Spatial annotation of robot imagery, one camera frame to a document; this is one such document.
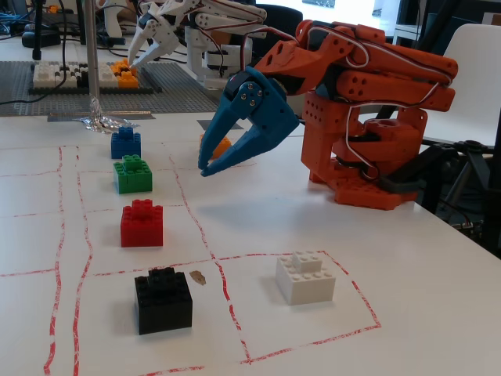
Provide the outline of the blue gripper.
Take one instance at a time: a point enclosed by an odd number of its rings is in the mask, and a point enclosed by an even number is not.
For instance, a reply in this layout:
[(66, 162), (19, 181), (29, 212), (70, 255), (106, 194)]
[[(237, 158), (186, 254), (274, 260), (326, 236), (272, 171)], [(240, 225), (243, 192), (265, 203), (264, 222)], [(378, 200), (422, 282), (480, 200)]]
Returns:
[[(217, 156), (216, 149), (239, 119), (247, 119), (251, 127)], [(297, 125), (297, 116), (287, 104), (286, 90), (278, 80), (250, 67), (234, 74), (202, 138), (200, 174), (214, 175), (274, 149)]]

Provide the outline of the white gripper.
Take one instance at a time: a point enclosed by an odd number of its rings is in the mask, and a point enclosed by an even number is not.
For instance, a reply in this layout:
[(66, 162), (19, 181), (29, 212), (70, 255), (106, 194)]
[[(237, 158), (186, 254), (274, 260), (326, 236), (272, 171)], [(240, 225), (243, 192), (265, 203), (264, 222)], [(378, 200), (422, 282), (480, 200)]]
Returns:
[[(178, 46), (178, 30), (184, 18), (184, 6), (141, 6), (135, 35), (128, 49), (130, 67), (141, 67), (163, 55), (171, 55)], [(137, 54), (147, 39), (152, 44), (139, 57)]]

